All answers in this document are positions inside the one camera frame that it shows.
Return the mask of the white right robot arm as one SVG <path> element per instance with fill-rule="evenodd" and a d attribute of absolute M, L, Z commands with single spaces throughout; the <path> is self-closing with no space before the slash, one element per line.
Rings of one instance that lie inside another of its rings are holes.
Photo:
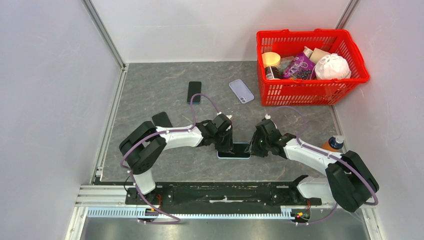
<path fill-rule="evenodd" d="M 293 134 L 282 134 L 271 119 L 264 118 L 255 125 L 247 152 L 262 158 L 272 153 L 323 175 L 321 178 L 307 176 L 288 191 L 289 200 L 296 205 L 316 198 L 336 203 L 353 213 L 362 205 L 376 206 L 379 203 L 376 195 L 379 184 L 354 151 L 339 153 L 324 150 Z"/>

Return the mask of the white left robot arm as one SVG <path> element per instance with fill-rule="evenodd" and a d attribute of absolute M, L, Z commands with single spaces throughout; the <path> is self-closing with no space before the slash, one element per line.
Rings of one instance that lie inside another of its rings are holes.
<path fill-rule="evenodd" d="M 233 150 L 233 127 L 228 115 L 220 112 L 212 120 L 185 127 L 162 127 L 145 121 L 120 143 L 118 149 L 139 189 L 137 197 L 144 204 L 152 204 L 157 191 L 151 168 L 161 153 L 175 148 L 210 145 L 219 152 Z"/>

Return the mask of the black phone silver edge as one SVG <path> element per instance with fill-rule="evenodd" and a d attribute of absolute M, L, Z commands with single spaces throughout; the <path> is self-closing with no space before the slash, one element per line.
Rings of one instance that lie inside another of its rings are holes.
<path fill-rule="evenodd" d="M 164 111 L 159 112 L 152 117 L 152 122 L 156 127 L 172 128 L 173 125 L 168 117 L 168 114 Z"/>

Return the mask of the black phone teal edge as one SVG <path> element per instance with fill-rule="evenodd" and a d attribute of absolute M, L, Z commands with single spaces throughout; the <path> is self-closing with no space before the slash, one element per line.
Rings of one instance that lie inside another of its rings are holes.
<path fill-rule="evenodd" d="M 200 104 L 201 103 L 201 96 L 195 94 L 200 94 L 202 92 L 202 83 L 200 81 L 190 81 L 188 83 L 188 90 L 187 90 L 187 103 L 193 103 L 193 104 Z"/>

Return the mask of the lilac phone case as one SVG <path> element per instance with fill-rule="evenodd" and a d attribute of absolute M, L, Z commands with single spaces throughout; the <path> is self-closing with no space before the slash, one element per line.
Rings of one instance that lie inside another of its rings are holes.
<path fill-rule="evenodd" d="M 228 85 L 242 104 L 249 103 L 255 99 L 253 93 L 241 79 L 233 80 Z"/>

